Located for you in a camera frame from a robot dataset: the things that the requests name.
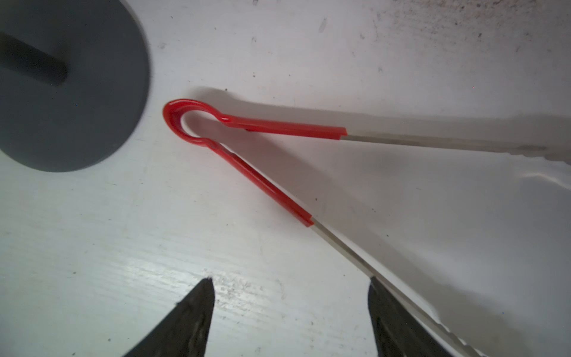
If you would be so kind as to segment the dark grey utensil rack stand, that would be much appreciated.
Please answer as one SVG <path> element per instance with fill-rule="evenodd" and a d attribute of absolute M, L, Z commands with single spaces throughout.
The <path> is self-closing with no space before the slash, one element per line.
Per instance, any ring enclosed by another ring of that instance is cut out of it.
<path fill-rule="evenodd" d="M 62 173 L 116 152 L 150 88 L 143 31 L 124 1 L 1 3 L 1 151 Z"/>

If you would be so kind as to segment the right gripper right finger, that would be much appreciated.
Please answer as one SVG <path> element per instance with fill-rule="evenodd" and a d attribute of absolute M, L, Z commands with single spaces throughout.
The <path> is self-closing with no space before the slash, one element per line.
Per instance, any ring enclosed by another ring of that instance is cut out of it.
<path fill-rule="evenodd" d="M 451 357 L 376 278 L 367 302 L 380 356 Z"/>

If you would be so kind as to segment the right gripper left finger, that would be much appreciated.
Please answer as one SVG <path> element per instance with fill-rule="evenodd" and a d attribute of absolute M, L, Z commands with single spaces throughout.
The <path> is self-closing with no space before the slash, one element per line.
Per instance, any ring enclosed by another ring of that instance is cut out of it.
<path fill-rule="evenodd" d="M 127 357 L 203 357 L 214 314 L 215 289 L 202 279 Z"/>

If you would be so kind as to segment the red handled tongs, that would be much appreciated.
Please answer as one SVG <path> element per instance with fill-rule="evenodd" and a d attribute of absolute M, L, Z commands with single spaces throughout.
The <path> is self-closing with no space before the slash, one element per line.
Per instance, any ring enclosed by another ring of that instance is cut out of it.
<path fill-rule="evenodd" d="M 405 292 L 401 291 L 400 288 L 391 282 L 386 275 L 379 272 L 362 254 L 359 254 L 355 249 L 351 248 L 346 241 L 342 240 L 323 223 L 319 222 L 315 215 L 309 213 L 309 211 L 295 202 L 288 193 L 276 186 L 275 183 L 255 167 L 251 166 L 246 160 L 219 141 L 189 133 L 184 128 L 183 117 L 191 112 L 203 112 L 212 115 L 224 126 L 248 132 L 291 135 L 295 137 L 319 138 L 333 141 L 368 142 L 484 153 L 507 153 L 512 156 L 543 158 L 551 162 L 570 163 L 570 149 L 553 144 L 520 144 L 505 141 L 483 141 L 386 132 L 354 132 L 342 126 L 288 123 L 284 121 L 260 120 L 227 115 L 207 103 L 191 99 L 177 99 L 168 102 L 164 106 L 162 110 L 164 121 L 175 135 L 190 144 L 206 147 L 217 154 L 217 156 L 244 175 L 245 178 L 253 182 L 267 196 L 286 209 L 297 221 L 319 234 L 331 247 L 363 272 L 369 280 L 376 278 L 381 282 L 395 299 L 451 354 L 451 356 L 480 356 L 481 353 L 456 336 L 440 321 L 431 316 L 430 313 L 426 312 Z"/>

